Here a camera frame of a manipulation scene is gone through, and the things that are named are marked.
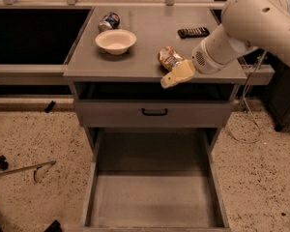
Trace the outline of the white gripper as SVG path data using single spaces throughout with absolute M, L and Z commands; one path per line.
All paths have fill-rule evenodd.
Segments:
M 220 25 L 193 49 L 192 62 L 184 60 L 166 74 L 160 84 L 166 89 L 189 81 L 194 77 L 195 69 L 204 74 L 217 73 L 245 53 L 246 45 L 228 36 Z

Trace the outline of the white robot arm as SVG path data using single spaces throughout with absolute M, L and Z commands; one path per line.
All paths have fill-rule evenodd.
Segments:
M 290 0 L 227 0 L 219 27 L 193 49 L 189 60 L 173 63 L 160 84 L 169 88 L 196 72 L 218 73 L 256 48 L 290 68 Z

